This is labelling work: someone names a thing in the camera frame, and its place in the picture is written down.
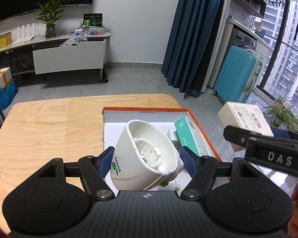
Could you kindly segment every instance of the teal box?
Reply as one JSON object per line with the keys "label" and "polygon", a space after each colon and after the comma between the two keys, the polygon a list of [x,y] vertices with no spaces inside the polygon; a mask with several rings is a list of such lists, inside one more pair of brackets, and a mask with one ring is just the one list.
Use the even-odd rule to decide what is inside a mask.
{"label": "teal box", "polygon": [[174,123],[177,130],[181,146],[187,146],[197,156],[212,156],[213,153],[208,149],[206,141],[202,138],[201,132],[196,124],[187,117],[183,117]]}

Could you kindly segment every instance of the teal suitcase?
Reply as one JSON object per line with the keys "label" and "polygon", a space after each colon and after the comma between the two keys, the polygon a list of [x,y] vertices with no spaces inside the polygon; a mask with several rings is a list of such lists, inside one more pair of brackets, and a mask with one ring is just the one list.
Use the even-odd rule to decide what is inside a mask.
{"label": "teal suitcase", "polygon": [[246,103],[262,66],[263,62],[251,49],[232,46],[217,76],[214,94],[225,102]]}

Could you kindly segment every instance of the plastic bag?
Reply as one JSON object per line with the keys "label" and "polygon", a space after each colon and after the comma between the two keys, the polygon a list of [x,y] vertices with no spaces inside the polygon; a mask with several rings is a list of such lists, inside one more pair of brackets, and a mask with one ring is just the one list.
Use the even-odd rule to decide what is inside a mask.
{"label": "plastic bag", "polygon": [[0,107],[2,110],[6,109],[14,99],[17,93],[14,80],[6,88],[0,87]]}
{"label": "plastic bag", "polygon": [[75,36],[66,40],[63,44],[60,44],[59,47],[70,47],[78,46],[80,42],[87,42],[87,38],[84,36]]}

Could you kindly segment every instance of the yellow box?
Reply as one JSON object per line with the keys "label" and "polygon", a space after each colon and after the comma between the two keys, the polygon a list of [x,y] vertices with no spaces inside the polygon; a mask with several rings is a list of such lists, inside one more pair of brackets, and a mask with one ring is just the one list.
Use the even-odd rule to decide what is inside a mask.
{"label": "yellow box", "polygon": [[0,35],[0,48],[12,43],[11,32]]}

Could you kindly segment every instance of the light wood tabletop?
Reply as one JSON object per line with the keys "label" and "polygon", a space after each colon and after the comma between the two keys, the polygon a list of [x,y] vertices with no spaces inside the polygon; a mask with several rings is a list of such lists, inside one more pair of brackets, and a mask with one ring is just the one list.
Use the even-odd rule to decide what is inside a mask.
{"label": "light wood tabletop", "polygon": [[[4,198],[53,158],[77,161],[102,153],[104,106],[180,107],[167,94],[133,94],[62,98],[18,103],[0,130],[0,227]],[[80,187],[79,178],[67,181]]]}

